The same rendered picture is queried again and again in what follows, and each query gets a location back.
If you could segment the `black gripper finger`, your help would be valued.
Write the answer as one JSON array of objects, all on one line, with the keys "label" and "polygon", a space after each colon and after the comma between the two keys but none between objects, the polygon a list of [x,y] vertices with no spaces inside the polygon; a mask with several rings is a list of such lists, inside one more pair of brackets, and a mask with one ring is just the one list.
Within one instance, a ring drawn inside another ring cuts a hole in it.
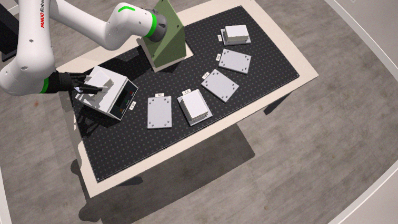
[{"label": "black gripper finger", "polygon": [[77,81],[74,79],[75,83],[79,83],[80,87],[74,87],[78,92],[78,94],[94,94],[97,95],[98,92],[106,92],[107,86],[92,86],[88,84],[84,84],[83,82]]},{"label": "black gripper finger", "polygon": [[82,74],[82,73],[69,73],[69,72],[65,72],[68,73],[72,79],[77,79],[78,81],[89,81],[93,76],[87,76],[86,74]]}]

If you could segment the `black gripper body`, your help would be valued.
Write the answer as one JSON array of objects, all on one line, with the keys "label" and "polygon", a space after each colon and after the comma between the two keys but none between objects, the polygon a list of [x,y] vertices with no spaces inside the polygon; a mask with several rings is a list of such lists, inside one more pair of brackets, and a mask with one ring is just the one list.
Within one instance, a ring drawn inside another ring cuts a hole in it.
[{"label": "black gripper body", "polygon": [[68,73],[60,73],[60,75],[61,75],[61,79],[62,79],[62,84],[61,84],[61,88],[59,91],[68,91],[70,89],[76,90],[74,87],[80,86],[79,83],[73,82],[74,79],[72,79]]}]

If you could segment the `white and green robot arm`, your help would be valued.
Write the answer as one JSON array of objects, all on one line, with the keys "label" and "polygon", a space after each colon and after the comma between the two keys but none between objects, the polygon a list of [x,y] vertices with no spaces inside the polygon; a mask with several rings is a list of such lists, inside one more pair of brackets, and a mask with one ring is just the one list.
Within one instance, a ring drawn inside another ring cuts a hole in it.
[{"label": "white and green robot arm", "polygon": [[93,40],[106,50],[119,49],[132,35],[159,42],[167,19],[156,9],[119,3],[104,22],[64,0],[14,0],[19,5],[16,57],[0,71],[0,87],[9,95],[55,94],[62,84],[55,67],[49,18]]}]

